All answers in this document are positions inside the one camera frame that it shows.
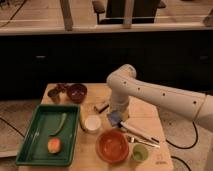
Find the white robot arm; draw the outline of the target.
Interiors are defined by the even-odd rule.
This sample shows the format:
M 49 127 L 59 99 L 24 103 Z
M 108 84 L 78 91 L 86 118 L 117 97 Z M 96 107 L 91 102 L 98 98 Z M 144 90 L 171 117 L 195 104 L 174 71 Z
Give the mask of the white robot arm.
M 213 95 L 143 82 L 137 80 L 136 75 L 130 64 L 108 75 L 106 83 L 111 89 L 112 110 L 123 113 L 129 105 L 129 97 L 133 96 L 179 114 L 213 133 Z

